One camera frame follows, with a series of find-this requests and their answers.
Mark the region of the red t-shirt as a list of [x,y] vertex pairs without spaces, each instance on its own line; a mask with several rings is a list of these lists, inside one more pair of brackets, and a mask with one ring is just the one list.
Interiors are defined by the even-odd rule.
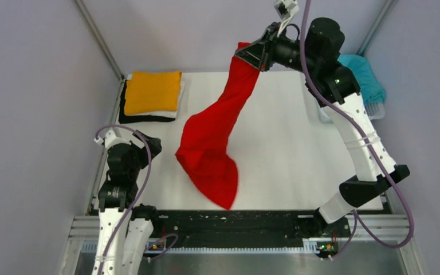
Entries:
[[222,94],[188,118],[175,153],[197,190],[225,210],[232,208],[239,184],[237,164],[227,153],[229,137],[259,74],[258,69],[233,56]]

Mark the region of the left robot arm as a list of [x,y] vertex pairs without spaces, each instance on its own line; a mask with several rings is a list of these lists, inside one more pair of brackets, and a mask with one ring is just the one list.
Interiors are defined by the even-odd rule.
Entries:
[[149,180],[162,142],[137,130],[132,133],[142,147],[121,137],[116,127],[95,137],[107,150],[108,170],[98,194],[99,237],[92,274],[136,274],[148,239],[160,232],[156,207],[136,203],[145,188],[137,184],[139,173],[146,170]]

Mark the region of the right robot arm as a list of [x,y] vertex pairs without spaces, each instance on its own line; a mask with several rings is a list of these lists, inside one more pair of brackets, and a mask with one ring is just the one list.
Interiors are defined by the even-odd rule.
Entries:
[[262,37],[240,47],[235,56],[265,72],[280,64],[304,74],[306,86],[338,130],[355,166],[355,174],[313,214],[313,229],[328,236],[347,214],[396,186],[409,168],[385,150],[367,115],[359,84],[338,58],[345,36],[339,24],[316,18],[306,36],[293,40],[280,23],[269,25]]

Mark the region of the black folded t-shirt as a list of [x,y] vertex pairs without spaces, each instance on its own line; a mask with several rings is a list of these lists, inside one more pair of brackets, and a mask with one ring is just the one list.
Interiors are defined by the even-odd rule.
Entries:
[[169,123],[175,121],[176,118],[159,116],[159,115],[133,115],[127,116],[124,112],[125,108],[125,92],[127,89],[127,80],[125,80],[122,92],[120,95],[120,104],[119,104],[119,114],[118,121],[120,124],[132,124],[132,123],[141,123],[141,122],[159,122],[159,123]]

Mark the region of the teal t-shirt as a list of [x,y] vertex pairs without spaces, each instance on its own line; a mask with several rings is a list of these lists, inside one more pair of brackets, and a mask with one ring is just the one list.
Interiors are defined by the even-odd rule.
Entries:
[[386,99],[386,92],[376,79],[368,60],[357,54],[342,54],[338,62],[351,70],[359,86],[364,104],[379,104]]

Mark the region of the white plastic basket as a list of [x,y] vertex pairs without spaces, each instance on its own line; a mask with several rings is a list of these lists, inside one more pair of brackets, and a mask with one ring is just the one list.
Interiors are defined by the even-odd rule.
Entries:
[[[352,94],[362,96],[360,86],[348,68],[339,67],[337,70],[328,73],[310,73],[309,77],[323,98],[332,104],[344,103],[344,98]],[[364,107],[371,120],[379,120],[385,116],[383,103],[364,104]]]

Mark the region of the right aluminium corner post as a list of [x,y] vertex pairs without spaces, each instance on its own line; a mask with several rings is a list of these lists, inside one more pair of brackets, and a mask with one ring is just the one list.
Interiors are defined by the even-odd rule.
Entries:
[[389,15],[390,11],[393,9],[393,7],[398,3],[398,0],[386,0],[384,2],[384,5],[382,6],[379,14],[376,16],[373,24],[371,25],[369,31],[367,32],[362,44],[358,48],[356,54],[359,56],[364,56],[368,48],[370,47],[372,41],[374,40],[375,36],[377,35],[380,27],[382,26],[383,22],[386,20],[387,16]]

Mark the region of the aluminium corner post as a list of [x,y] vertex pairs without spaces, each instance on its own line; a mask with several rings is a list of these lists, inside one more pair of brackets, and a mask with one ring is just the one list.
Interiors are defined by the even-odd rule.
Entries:
[[83,18],[86,27],[90,31],[96,45],[100,49],[102,55],[104,56],[105,60],[107,61],[112,71],[114,72],[115,76],[119,80],[122,80],[124,78],[124,75],[121,69],[119,68],[115,58],[113,57],[112,52],[110,51],[105,39],[101,35],[100,30],[97,27],[91,13],[88,11],[85,2],[83,0],[72,0],[72,2],[74,3],[81,17]]
[[374,40],[375,36],[377,35],[380,27],[382,26],[383,22],[386,20],[387,16],[389,15],[390,11],[393,9],[393,7],[398,3],[398,0],[386,0],[384,2],[384,5],[382,6],[379,14],[376,16],[373,24],[371,25],[369,31],[367,32],[362,44],[358,48],[356,54],[359,56],[364,56],[368,48],[370,47],[372,41]]

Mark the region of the left aluminium corner post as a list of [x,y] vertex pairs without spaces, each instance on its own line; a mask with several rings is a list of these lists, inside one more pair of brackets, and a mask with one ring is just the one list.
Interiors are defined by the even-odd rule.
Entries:
[[90,31],[96,45],[100,49],[102,55],[104,56],[105,60],[107,61],[112,71],[114,72],[115,76],[119,80],[122,80],[124,78],[124,75],[121,69],[119,68],[115,58],[113,57],[112,52],[110,51],[105,39],[101,35],[100,30],[97,27],[91,13],[88,11],[85,2],[83,0],[72,0],[72,2],[74,3],[81,17],[83,18],[86,27]]

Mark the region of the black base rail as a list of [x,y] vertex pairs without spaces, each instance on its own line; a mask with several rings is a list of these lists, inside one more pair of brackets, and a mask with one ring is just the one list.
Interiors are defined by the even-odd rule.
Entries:
[[357,235],[350,215],[330,225],[303,211],[157,210],[157,215],[148,255],[331,254],[340,241]]

